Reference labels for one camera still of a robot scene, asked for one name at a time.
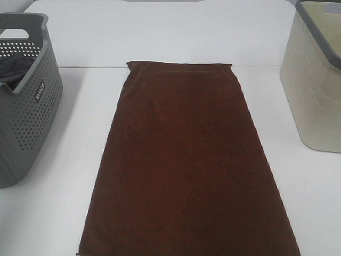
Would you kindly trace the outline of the grey perforated laundry basket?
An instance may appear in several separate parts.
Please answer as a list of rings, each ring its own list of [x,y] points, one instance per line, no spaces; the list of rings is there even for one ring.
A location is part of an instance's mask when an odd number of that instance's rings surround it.
[[[63,84],[42,13],[2,13],[1,29],[27,38],[1,38],[1,56],[34,61],[17,87],[1,83],[1,187],[20,182],[33,166],[54,122]]]

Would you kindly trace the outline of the beige basket with grey rim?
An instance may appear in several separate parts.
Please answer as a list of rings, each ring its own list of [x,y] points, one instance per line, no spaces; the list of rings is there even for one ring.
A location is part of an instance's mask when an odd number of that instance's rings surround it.
[[[340,152],[340,1],[293,1],[280,78],[302,142]]]

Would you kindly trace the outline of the brown towel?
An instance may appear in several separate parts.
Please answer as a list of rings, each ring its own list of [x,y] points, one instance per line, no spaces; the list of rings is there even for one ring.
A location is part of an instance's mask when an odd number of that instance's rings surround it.
[[[230,64],[131,61],[79,255],[299,255]]]

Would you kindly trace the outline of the dark grey cloth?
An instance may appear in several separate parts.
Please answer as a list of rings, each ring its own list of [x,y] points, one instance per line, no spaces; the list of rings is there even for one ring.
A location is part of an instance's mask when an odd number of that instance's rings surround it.
[[[10,57],[1,57],[1,83],[18,84],[24,78],[34,58],[14,54]]]

